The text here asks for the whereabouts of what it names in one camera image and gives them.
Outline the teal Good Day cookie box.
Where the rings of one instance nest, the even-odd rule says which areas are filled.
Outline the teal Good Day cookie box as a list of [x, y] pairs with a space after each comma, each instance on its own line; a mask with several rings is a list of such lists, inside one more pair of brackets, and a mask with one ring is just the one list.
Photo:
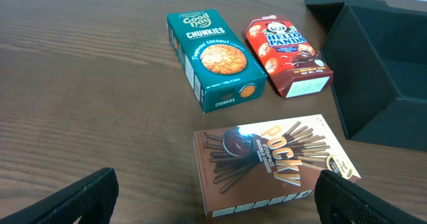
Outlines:
[[215, 9], [166, 15], [167, 35], [204, 113], [257, 99], [267, 75]]

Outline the brown Pocky box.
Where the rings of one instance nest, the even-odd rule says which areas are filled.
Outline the brown Pocky box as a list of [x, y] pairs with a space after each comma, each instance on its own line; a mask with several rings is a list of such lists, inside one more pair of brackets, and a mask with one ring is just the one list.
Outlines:
[[321, 114], [196, 131], [208, 218], [306, 197], [321, 171], [361, 178]]

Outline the red Hello Panda box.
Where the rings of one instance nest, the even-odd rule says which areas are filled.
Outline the red Hello Panda box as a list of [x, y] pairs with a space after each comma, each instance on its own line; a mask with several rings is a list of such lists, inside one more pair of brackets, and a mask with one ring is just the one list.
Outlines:
[[284, 15], [254, 17], [243, 32], [283, 99], [319, 93], [333, 81], [333, 71]]

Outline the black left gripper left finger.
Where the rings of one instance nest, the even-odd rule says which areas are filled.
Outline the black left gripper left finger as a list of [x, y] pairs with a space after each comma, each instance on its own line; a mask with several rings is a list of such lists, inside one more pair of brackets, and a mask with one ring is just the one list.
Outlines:
[[114, 169], [102, 168], [1, 219], [1, 224], [109, 224], [119, 185]]

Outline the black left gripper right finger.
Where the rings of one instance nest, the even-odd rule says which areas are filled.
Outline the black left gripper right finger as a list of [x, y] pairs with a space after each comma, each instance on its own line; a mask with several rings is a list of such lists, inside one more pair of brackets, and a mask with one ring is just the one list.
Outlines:
[[321, 171], [314, 200], [322, 224], [426, 224], [329, 170]]

